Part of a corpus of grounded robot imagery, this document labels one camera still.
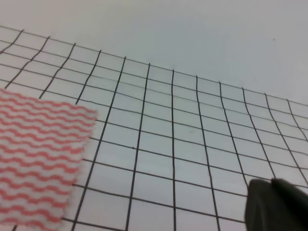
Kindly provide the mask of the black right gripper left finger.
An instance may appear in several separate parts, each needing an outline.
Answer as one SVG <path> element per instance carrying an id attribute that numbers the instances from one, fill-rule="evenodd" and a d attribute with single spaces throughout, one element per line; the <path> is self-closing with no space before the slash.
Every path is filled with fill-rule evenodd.
<path id="1" fill-rule="evenodd" d="M 294 231 L 295 220 L 272 184 L 251 180 L 244 220 L 248 231 Z"/>

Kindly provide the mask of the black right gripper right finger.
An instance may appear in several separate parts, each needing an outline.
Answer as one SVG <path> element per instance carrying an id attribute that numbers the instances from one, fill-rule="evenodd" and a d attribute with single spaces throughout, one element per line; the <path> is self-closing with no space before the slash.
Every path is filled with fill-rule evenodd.
<path id="1" fill-rule="evenodd" d="M 308 195 L 284 179 L 272 179 L 271 185 L 290 213 L 308 230 Z"/>

